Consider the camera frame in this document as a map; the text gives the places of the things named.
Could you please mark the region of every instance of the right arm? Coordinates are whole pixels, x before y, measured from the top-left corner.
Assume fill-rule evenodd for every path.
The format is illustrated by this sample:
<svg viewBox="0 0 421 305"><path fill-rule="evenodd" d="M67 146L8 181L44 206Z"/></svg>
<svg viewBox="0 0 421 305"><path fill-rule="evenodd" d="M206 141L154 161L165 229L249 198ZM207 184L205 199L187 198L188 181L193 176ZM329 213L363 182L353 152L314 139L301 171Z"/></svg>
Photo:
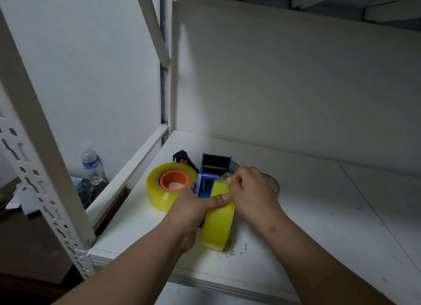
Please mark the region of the right arm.
<svg viewBox="0 0 421 305"><path fill-rule="evenodd" d="M236 211L266 240L303 304L393 305L288 218L258 169L242 166L227 182Z"/></svg>

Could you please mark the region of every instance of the tape roll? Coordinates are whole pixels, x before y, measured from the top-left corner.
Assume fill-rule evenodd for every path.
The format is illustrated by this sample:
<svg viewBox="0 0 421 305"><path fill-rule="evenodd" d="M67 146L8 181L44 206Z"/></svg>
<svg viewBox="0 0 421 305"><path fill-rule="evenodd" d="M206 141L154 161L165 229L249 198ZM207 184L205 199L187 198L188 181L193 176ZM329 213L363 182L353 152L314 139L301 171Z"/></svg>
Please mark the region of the tape roll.
<svg viewBox="0 0 421 305"><path fill-rule="evenodd" d="M210 192L211 196L229 193L229 187L225 181L225 179L214 181ZM232 200L226 206L206 213L202 228L202 244L211 249L222 251L228 240L233 217L234 202Z"/></svg>
<svg viewBox="0 0 421 305"><path fill-rule="evenodd" d="M149 201L162 212L168 212L180 191L190 181L197 180L197 172L187 164L166 163L152 170L146 180ZM176 189L172 185L181 183Z"/></svg>

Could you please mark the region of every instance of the orange ring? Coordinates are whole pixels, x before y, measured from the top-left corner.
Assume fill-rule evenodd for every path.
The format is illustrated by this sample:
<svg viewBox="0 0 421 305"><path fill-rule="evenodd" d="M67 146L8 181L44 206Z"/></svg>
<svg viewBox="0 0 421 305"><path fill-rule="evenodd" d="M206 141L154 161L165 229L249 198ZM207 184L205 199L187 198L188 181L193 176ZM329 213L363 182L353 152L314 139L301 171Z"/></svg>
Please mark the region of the orange ring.
<svg viewBox="0 0 421 305"><path fill-rule="evenodd" d="M182 187L179 189L169 189L168 184L177 182L183 184ZM165 172L161 177L159 178L159 185L165 190L170 192L178 192L181 191L189 182L189 176L180 170L171 170Z"/></svg>

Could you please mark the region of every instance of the cardboard core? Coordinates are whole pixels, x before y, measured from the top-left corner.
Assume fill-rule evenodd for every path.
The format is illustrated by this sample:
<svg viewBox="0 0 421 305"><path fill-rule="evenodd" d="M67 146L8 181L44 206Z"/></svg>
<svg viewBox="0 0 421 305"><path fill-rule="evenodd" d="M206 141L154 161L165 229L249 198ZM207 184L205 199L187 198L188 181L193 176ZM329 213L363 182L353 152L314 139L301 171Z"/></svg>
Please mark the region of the cardboard core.
<svg viewBox="0 0 421 305"><path fill-rule="evenodd" d="M180 170L171 170L161 175L159 185L165 190L170 192L181 191L189 182L189 176ZM182 186L174 186L174 183L179 183Z"/></svg>

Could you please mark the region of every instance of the person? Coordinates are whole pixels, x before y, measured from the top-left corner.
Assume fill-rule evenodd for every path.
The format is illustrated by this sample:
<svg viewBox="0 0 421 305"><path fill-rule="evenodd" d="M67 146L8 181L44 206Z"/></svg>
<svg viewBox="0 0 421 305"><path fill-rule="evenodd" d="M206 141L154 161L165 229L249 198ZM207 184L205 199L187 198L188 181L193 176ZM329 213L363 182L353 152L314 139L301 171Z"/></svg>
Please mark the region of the person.
<svg viewBox="0 0 421 305"><path fill-rule="evenodd" d="M240 167L227 183L231 195L209 198L198 198L194 183L186 185L157 227L55 304L154 304L206 212L230 199L281 262L303 304L393 304L288 218L257 168Z"/></svg>

